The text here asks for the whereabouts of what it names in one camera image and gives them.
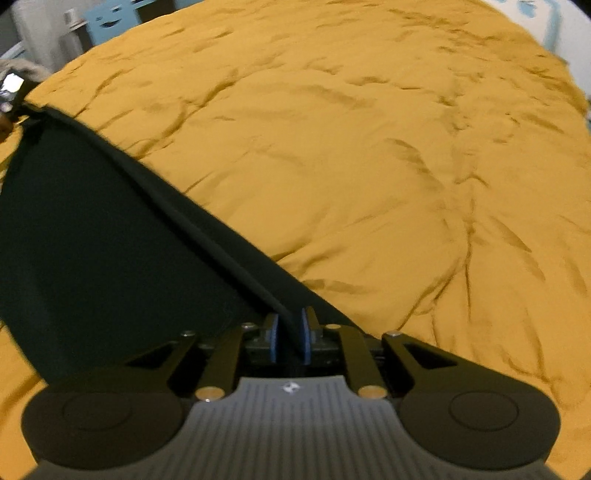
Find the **dark green cloth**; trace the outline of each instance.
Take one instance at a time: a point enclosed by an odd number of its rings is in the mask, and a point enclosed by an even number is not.
[[[44,108],[25,121],[0,194],[0,316],[46,381],[270,312],[297,347],[306,306],[352,325],[76,120]]]

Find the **wrinkled fabric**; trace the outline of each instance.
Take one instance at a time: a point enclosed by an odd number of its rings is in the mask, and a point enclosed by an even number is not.
[[[95,47],[30,100],[86,123],[367,332],[399,329],[540,388],[562,418],[549,465],[568,480],[591,466],[587,104],[502,14],[475,0],[207,0]],[[40,384],[0,348],[14,419]],[[0,423],[0,476],[32,468],[24,449]]]

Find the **blue drawer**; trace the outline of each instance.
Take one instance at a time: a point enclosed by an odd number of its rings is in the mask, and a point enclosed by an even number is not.
[[[201,1],[203,1],[203,0],[174,0],[174,3],[177,5],[177,10],[181,10],[182,8],[190,7],[191,5],[198,4]]]
[[[100,45],[139,25],[129,0],[106,0],[84,14],[88,33],[94,45]]]

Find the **small screen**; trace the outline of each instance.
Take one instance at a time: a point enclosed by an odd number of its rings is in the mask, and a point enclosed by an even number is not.
[[[25,80],[14,73],[9,73],[2,82],[2,88],[0,90],[8,91],[11,93],[17,93]]]

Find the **gray ribbed plate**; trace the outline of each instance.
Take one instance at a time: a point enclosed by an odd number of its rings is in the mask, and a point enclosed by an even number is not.
[[[505,472],[443,462],[406,433],[386,400],[338,377],[243,378],[195,404],[178,435],[132,465],[75,471],[47,462],[25,480],[560,480],[542,461]]]

